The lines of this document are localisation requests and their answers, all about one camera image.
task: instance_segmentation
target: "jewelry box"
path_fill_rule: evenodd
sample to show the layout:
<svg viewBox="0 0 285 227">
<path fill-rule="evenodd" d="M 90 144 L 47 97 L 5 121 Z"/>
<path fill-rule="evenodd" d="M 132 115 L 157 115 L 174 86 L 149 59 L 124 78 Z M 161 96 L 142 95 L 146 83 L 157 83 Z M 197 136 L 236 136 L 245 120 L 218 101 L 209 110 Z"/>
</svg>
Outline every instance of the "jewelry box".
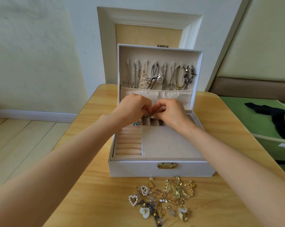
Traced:
<svg viewBox="0 0 285 227">
<path fill-rule="evenodd" d="M 189 118 L 203 129 L 193 112 L 203 51 L 118 44 L 117 52 L 118 104 L 131 93 L 151 99 L 152 105 L 161 98 L 175 98 L 183 103 Z M 113 136 L 108 164 L 111 177 L 215 173 L 185 138 L 163 121 L 147 117 L 140 120 L 140 125 L 127 126 Z"/>
</svg>

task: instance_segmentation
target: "wooden floor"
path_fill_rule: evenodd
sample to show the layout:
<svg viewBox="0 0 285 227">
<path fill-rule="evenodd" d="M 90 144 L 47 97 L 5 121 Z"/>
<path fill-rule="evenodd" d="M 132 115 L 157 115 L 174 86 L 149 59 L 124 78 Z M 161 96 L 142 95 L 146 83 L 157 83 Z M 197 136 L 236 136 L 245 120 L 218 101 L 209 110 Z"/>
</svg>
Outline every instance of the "wooden floor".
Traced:
<svg viewBox="0 0 285 227">
<path fill-rule="evenodd" d="M 70 123 L 0 119 L 0 186 L 49 153 Z"/>
</svg>

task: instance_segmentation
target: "green storage box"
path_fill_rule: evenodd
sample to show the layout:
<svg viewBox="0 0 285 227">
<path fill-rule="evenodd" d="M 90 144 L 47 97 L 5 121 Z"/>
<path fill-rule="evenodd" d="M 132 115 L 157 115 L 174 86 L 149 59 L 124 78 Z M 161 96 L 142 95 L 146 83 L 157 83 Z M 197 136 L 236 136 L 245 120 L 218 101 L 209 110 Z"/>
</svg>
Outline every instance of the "green storage box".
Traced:
<svg viewBox="0 0 285 227">
<path fill-rule="evenodd" d="M 284 110 L 285 106 L 279 101 L 271 99 L 220 98 L 285 171 L 285 139 L 282 139 L 277 133 L 271 116 L 258 114 L 244 104 L 251 102 L 257 105 L 267 105 Z"/>
</svg>

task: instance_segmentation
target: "cross pendant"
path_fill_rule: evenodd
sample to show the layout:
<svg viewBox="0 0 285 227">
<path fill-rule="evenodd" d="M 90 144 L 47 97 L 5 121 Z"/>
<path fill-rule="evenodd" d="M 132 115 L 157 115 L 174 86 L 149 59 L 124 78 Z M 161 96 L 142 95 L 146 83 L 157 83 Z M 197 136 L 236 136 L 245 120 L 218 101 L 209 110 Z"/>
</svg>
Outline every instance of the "cross pendant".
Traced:
<svg viewBox="0 0 285 227">
<path fill-rule="evenodd" d="M 130 81 L 130 77 L 127 76 L 127 81 L 123 81 L 123 84 L 126 84 L 127 87 L 129 87 L 129 85 L 130 85 L 130 86 L 134 85 L 134 82 L 133 82 L 133 81 Z"/>
</svg>

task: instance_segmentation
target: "white label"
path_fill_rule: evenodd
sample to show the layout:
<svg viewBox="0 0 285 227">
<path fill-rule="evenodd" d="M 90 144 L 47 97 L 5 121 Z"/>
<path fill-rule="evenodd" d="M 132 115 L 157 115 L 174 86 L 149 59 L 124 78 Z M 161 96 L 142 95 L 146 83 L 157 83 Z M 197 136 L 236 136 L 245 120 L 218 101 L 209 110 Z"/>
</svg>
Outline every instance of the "white label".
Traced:
<svg viewBox="0 0 285 227">
<path fill-rule="evenodd" d="M 279 147 L 284 147 L 284 148 L 285 148 L 285 143 L 280 143 L 278 146 L 279 146 Z"/>
</svg>

